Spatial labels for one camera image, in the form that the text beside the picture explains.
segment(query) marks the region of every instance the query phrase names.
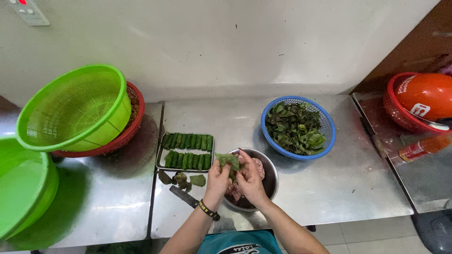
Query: stainless steel counter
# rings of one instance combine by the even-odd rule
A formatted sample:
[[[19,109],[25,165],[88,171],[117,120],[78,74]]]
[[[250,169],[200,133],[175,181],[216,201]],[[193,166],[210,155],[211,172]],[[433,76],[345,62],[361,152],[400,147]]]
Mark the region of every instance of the stainless steel counter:
[[[346,95],[307,96],[332,117],[337,137],[326,156],[299,161],[279,155],[260,130],[264,107],[275,98],[186,100],[165,103],[164,127],[171,132],[209,133],[215,152],[237,147],[263,152],[275,164],[279,190],[274,202],[301,225],[377,219],[413,214],[387,162],[374,148],[360,122],[353,100]],[[151,238],[171,237],[192,208],[157,179]],[[205,187],[193,186],[190,194],[203,197]],[[209,233],[269,228],[260,212],[240,212],[225,202],[221,220]]]
[[[0,242],[0,252],[146,238],[161,110],[161,103],[146,103],[141,128],[113,156],[57,162],[60,184],[53,203],[32,226]],[[2,116],[0,133],[14,134],[16,118]]]
[[[452,208],[452,147],[410,163],[403,163],[399,149],[422,136],[398,126],[383,108],[383,93],[355,93],[374,140],[399,176],[411,202],[419,213]]]

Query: knife blade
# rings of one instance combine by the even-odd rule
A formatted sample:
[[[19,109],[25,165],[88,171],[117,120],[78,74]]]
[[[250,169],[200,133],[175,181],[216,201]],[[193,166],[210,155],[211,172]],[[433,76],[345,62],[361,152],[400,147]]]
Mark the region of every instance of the knife blade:
[[[199,205],[199,201],[190,196],[189,194],[185,193],[183,190],[179,189],[176,186],[171,186],[169,188],[169,191],[174,193],[178,198],[185,201],[187,204],[189,204],[191,207],[196,208]]]

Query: red plastic basket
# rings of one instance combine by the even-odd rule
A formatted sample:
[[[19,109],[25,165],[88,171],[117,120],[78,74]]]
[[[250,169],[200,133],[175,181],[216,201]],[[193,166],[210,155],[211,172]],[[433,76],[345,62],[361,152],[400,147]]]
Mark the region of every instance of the red plastic basket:
[[[400,85],[405,79],[418,74],[417,72],[402,72],[391,78],[388,83],[388,88],[386,90],[385,97],[383,98],[383,105],[386,112],[391,116],[392,120],[403,128],[417,133],[427,133],[431,135],[442,134],[452,131],[442,131],[433,128],[422,121],[418,120],[416,117],[411,115],[408,110],[403,108],[399,103],[394,93],[394,87]]]
[[[116,137],[114,140],[109,142],[108,144],[101,146],[99,148],[84,151],[84,152],[68,152],[68,151],[53,151],[52,154],[59,157],[67,157],[67,158],[79,158],[79,157],[87,157],[87,156],[96,156],[101,154],[107,154],[109,152],[113,152],[124,145],[126,145],[133,136],[137,133],[140,128],[141,119],[144,115],[144,98],[141,92],[138,90],[136,86],[127,81],[127,92],[134,95],[136,99],[138,99],[139,109],[138,114],[135,120],[132,122],[132,125],[120,136]]]

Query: green plastic colander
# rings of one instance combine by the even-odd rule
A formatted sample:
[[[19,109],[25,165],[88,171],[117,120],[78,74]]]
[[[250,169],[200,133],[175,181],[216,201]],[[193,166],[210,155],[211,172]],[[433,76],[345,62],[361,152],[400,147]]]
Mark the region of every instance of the green plastic colander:
[[[124,75],[113,66],[70,71],[27,102],[17,120],[17,140],[39,152],[81,152],[106,145],[129,121],[126,88]]]
[[[47,153],[26,150],[15,136],[0,137],[0,240],[37,221],[58,190],[58,173]]]

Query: wall socket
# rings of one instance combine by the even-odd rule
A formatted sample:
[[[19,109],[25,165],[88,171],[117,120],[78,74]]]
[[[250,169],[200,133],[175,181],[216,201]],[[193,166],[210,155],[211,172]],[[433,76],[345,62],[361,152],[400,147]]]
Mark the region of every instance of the wall socket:
[[[35,0],[4,0],[29,26],[48,26],[50,22],[42,14]]]

